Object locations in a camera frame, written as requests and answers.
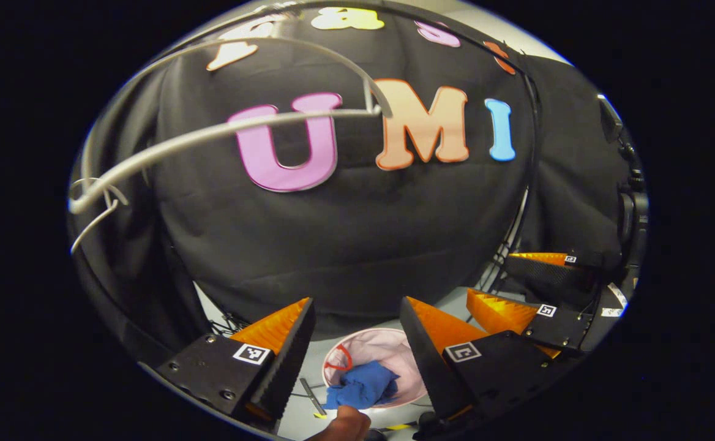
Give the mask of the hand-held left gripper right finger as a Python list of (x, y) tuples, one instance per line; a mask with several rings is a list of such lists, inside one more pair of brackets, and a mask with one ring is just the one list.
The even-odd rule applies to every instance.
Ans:
[(550, 388), (564, 373), (511, 330), (489, 334), (414, 298), (400, 302), (400, 323), (439, 419), (496, 418)]

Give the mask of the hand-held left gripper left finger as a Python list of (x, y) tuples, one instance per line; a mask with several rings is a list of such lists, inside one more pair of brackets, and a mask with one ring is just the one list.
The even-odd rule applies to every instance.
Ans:
[(209, 333), (156, 368), (176, 391), (251, 429), (277, 429), (315, 330), (303, 298), (229, 337)]

